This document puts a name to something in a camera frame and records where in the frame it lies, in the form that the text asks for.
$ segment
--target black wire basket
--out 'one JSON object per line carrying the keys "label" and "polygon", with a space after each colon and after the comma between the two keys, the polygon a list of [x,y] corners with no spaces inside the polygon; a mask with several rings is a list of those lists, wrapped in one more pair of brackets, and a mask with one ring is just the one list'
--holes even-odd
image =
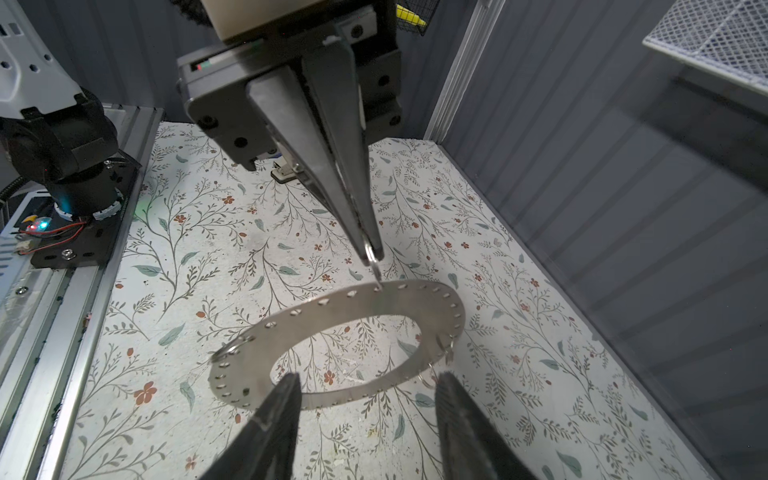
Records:
{"label": "black wire basket", "polygon": [[424,35],[440,0],[398,0],[397,28]]}

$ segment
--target small metal ring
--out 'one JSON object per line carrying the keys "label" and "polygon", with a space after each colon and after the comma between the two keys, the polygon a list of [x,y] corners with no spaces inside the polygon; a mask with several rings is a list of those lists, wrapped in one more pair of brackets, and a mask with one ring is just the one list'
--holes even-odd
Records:
{"label": "small metal ring", "polygon": [[373,253],[373,247],[368,239],[365,239],[366,256],[368,257],[368,264],[373,270],[373,276],[376,278],[376,285],[378,288],[382,288],[382,271],[379,269],[379,261],[376,259],[376,255]]}

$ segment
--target yellow marker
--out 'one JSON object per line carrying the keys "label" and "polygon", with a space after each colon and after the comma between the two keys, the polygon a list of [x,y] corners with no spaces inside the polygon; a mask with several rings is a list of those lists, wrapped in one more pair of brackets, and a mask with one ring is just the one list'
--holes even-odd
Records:
{"label": "yellow marker", "polygon": [[424,22],[417,14],[400,5],[397,5],[397,18],[417,27],[427,26],[427,22]]}

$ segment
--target perforated metal plate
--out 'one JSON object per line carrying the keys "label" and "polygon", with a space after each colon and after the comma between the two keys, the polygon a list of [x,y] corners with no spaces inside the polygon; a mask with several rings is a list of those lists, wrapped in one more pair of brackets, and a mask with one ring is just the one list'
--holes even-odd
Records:
{"label": "perforated metal plate", "polygon": [[366,384],[332,392],[303,393],[302,409],[375,395],[406,382],[452,351],[464,329],[464,305],[443,283],[402,280],[355,285],[267,317],[211,357],[208,380],[223,402],[253,409],[274,388],[270,372],[292,346],[325,329],[376,315],[404,315],[421,329],[419,348],[402,365]]}

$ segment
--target green leaf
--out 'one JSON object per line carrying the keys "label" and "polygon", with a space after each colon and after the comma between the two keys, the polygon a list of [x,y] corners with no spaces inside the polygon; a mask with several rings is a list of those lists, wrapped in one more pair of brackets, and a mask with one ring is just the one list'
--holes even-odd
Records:
{"label": "green leaf", "polygon": [[259,281],[258,281],[258,282],[256,282],[256,283],[255,283],[255,284],[254,284],[254,285],[253,285],[253,286],[252,286],[250,289],[251,289],[251,290],[256,290],[256,289],[259,289],[259,288],[261,288],[261,286],[262,286],[263,284],[264,284],[264,275],[260,276],[260,277],[259,277]]}
{"label": "green leaf", "polygon": [[176,328],[172,329],[170,332],[163,335],[163,338],[160,339],[157,344],[159,346],[168,346],[176,339],[176,337],[179,336],[179,333],[181,333],[181,330],[184,329],[184,324],[177,326]]}
{"label": "green leaf", "polygon": [[430,399],[423,393],[416,394],[416,406],[420,406],[425,409],[430,409],[435,406],[435,400]]}
{"label": "green leaf", "polygon": [[554,475],[552,475],[552,470],[550,470],[548,466],[544,465],[543,467],[541,467],[541,471],[544,472],[544,476],[547,477],[547,480],[554,480]]}
{"label": "green leaf", "polygon": [[576,478],[581,478],[581,463],[576,458],[560,452],[558,452],[558,457],[576,475]]}
{"label": "green leaf", "polygon": [[181,385],[179,385],[179,392],[187,398],[187,401],[190,404],[190,412],[192,412],[192,406],[194,406],[194,391],[192,390],[192,386],[187,382],[182,382]]}
{"label": "green leaf", "polygon": [[643,412],[642,410],[638,410],[638,409],[634,408],[632,405],[629,405],[629,408],[631,408],[633,412],[637,413],[637,416],[639,416],[640,418],[642,418],[646,422],[648,421],[648,414],[646,412]]}
{"label": "green leaf", "polygon": [[298,275],[298,273],[296,273],[296,271],[293,268],[285,265],[280,267],[278,269],[278,272],[282,273],[283,275]]}
{"label": "green leaf", "polygon": [[181,259],[181,264],[186,265],[188,261],[195,255],[197,255],[199,252],[189,252],[188,254],[184,255],[184,258]]}
{"label": "green leaf", "polygon": [[551,368],[553,370],[559,370],[560,369],[560,366],[558,365],[558,363],[555,362],[552,359],[543,359],[543,360],[539,360],[539,362],[544,363],[546,366],[548,366],[549,368]]}
{"label": "green leaf", "polygon": [[395,429],[394,440],[397,440],[400,437],[402,437],[402,434],[405,432],[406,432],[406,420],[402,417],[402,413],[401,413],[400,417],[397,418],[397,428]]}
{"label": "green leaf", "polygon": [[134,267],[146,276],[157,276],[158,273],[163,271],[160,270],[160,267],[151,265],[134,265]]}
{"label": "green leaf", "polygon": [[416,353],[417,347],[415,345],[402,342],[400,341],[400,339],[397,340],[397,344],[400,345],[400,348],[402,349],[402,351],[407,353],[408,356],[412,356],[414,353]]}

